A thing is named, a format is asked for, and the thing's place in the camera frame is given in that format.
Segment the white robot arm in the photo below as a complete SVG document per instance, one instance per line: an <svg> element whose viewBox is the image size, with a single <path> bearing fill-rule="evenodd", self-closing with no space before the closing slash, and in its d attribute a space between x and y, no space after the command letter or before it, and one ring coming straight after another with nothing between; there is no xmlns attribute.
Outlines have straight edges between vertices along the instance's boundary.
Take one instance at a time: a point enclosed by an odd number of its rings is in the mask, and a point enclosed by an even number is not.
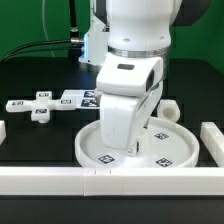
<svg viewBox="0 0 224 224"><path fill-rule="evenodd" d="M91 0L80 61L98 69L103 144L130 155L163 92L170 27L192 25L212 0Z"/></svg>

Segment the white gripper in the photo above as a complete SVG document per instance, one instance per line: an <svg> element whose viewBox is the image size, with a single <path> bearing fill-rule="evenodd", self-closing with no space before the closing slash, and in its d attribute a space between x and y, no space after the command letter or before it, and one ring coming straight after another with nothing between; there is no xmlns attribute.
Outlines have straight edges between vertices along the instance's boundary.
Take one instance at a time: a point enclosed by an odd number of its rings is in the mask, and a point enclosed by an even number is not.
<svg viewBox="0 0 224 224"><path fill-rule="evenodd" d="M139 151L136 141L162 94L163 59L106 55L97 79L102 140L111 148Z"/></svg>

